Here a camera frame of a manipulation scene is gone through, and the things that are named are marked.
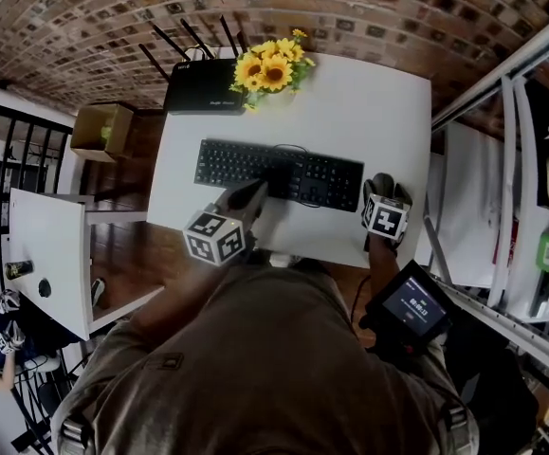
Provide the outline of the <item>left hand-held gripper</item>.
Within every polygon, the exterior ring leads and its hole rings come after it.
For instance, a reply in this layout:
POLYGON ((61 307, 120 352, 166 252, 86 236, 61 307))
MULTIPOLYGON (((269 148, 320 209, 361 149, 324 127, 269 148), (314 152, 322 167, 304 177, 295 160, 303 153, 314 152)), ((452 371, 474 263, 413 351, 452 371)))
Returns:
POLYGON ((182 233, 189 255, 217 267, 248 248, 248 235, 268 197, 264 180, 250 180, 225 190, 216 203, 198 210, 182 233))

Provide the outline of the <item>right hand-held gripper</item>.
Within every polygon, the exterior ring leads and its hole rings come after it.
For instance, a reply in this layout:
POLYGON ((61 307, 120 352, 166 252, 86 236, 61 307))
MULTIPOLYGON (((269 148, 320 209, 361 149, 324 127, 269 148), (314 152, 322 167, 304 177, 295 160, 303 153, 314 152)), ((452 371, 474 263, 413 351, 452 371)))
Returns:
POLYGON ((369 233, 383 238, 395 250, 402 242, 408 225, 412 198, 400 183, 395 184, 394 199, 373 192, 374 182, 367 179, 363 184, 363 195, 367 199, 362 224, 369 233))

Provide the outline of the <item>black keyboard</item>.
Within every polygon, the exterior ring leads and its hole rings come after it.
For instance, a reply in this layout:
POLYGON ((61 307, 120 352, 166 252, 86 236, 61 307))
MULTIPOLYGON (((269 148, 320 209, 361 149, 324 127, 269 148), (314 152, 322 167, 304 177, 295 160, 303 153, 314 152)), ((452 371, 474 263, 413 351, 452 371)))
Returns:
POLYGON ((250 180, 268 183, 268 194, 313 208, 357 210, 364 165, 318 155, 299 146, 201 141, 194 182, 230 188, 250 180))

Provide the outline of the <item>person's left forearm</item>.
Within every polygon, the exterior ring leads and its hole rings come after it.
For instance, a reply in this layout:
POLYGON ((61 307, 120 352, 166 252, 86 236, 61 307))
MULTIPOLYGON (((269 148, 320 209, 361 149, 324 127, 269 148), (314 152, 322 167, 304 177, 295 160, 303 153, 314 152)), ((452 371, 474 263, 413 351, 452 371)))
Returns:
POLYGON ((196 318, 229 270, 229 265, 192 260, 175 282, 132 315, 133 329, 146 342, 161 345, 196 318))

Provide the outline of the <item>person's right forearm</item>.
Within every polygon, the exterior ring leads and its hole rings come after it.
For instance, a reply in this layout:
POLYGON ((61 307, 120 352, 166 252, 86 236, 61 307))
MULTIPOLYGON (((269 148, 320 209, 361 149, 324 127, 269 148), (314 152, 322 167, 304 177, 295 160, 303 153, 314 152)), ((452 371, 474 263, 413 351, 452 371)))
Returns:
POLYGON ((372 297, 376 297, 398 274, 399 267, 394 252, 380 236, 369 235, 370 285, 372 297))

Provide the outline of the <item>white metal shelving rack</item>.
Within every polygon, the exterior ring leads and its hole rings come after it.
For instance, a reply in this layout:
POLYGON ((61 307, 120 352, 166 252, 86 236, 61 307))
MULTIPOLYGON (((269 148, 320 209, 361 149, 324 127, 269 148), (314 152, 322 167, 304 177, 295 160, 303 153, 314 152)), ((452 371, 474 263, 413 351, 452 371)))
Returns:
POLYGON ((416 254, 463 311, 509 340, 539 403, 516 455, 549 455, 549 24, 439 113, 416 254))

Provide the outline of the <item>black wrist screen device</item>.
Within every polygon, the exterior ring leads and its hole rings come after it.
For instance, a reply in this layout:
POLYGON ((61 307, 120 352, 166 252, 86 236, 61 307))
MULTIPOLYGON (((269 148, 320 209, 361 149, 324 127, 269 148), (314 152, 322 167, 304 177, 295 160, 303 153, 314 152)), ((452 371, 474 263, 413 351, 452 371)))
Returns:
POLYGON ((375 333, 379 346, 418 355, 446 332, 454 313, 448 295, 426 270, 410 261, 367 303, 358 325, 375 333))

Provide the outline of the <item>black router with antennas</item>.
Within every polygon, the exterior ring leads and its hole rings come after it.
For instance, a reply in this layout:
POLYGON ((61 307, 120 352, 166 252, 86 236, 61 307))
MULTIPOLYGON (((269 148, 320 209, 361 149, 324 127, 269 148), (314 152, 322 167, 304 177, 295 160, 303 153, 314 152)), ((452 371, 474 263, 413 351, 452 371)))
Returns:
POLYGON ((244 91, 234 91, 234 71, 241 51, 247 50, 244 34, 233 35, 224 17, 219 18, 222 29, 229 40, 233 56, 231 58, 217 57, 192 27, 182 21, 181 25, 198 45, 203 53, 201 60, 193 60, 157 25, 152 25, 153 31, 167 43, 181 58, 170 72, 157 62, 145 45, 139 49, 147 57, 152 66, 168 84, 163 109, 174 115, 241 115, 244 113, 244 91))

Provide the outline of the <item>yellow sunflower bouquet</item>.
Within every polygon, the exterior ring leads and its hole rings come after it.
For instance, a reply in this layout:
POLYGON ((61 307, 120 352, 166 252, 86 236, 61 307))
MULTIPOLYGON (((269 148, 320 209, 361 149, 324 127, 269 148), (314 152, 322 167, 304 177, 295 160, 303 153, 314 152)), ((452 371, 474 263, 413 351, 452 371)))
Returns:
POLYGON ((291 38, 267 40, 237 58, 229 90, 243 95, 243 108, 293 99, 316 66, 303 48, 308 35, 294 28, 291 38))

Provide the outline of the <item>cardboard box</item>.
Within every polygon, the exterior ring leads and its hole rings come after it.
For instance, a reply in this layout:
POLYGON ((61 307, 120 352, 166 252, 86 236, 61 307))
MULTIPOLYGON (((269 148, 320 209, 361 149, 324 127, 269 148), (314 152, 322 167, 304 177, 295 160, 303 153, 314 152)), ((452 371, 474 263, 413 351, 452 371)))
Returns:
POLYGON ((76 116, 71 150, 86 160, 115 162, 124 152, 133 117, 133 111, 119 103, 84 106, 76 116), (112 127, 106 142, 101 140, 103 126, 112 127))

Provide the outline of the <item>person's grey shirt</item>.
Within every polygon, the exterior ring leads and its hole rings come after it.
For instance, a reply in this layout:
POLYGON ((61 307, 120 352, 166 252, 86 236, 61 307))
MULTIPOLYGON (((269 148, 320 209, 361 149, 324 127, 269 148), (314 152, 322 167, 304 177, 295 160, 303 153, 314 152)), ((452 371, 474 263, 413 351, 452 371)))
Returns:
POLYGON ((367 352, 335 283, 237 266, 161 345, 130 319, 92 354, 51 421, 57 455, 477 455, 479 429, 432 342, 387 361, 367 352), (467 410, 469 445, 448 435, 467 410), (62 422, 87 423, 88 449, 62 422))

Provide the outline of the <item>white side desk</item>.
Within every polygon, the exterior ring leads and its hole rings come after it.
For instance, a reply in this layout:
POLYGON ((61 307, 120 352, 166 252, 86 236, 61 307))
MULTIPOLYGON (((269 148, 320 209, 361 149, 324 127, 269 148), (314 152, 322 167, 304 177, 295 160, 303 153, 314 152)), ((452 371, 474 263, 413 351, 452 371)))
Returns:
POLYGON ((90 294, 90 228, 143 222, 145 211, 88 210, 89 195, 40 194, 13 189, 9 200, 9 257, 33 271, 10 282, 45 314, 87 340, 110 322, 144 305, 164 287, 138 291, 120 307, 98 312, 90 294))

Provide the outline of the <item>black metal railing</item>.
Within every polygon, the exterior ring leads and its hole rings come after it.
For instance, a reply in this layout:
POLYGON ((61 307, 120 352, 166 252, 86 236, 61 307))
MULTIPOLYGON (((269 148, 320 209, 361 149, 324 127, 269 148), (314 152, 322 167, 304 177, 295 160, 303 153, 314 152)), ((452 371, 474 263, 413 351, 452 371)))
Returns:
POLYGON ((0 287, 5 284, 10 193, 59 191, 72 128, 0 105, 0 287))

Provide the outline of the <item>black drink can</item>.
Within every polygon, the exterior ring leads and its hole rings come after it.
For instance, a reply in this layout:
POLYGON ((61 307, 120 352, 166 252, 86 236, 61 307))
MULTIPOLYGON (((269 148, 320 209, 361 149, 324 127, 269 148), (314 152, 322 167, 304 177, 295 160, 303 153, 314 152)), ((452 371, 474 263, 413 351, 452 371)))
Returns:
POLYGON ((5 276, 9 281, 22 278, 34 271, 32 260, 5 263, 5 276))

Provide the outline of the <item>black folding chair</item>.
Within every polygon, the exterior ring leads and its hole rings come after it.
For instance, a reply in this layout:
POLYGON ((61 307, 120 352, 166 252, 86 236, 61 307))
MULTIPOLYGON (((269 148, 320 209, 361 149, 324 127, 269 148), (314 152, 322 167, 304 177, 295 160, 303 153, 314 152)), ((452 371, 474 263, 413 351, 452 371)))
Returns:
POLYGON ((11 444, 19 454, 53 455, 50 445, 50 419, 78 379, 80 367, 88 357, 68 369, 63 353, 39 356, 23 367, 16 367, 12 398, 19 409, 26 431, 11 444))

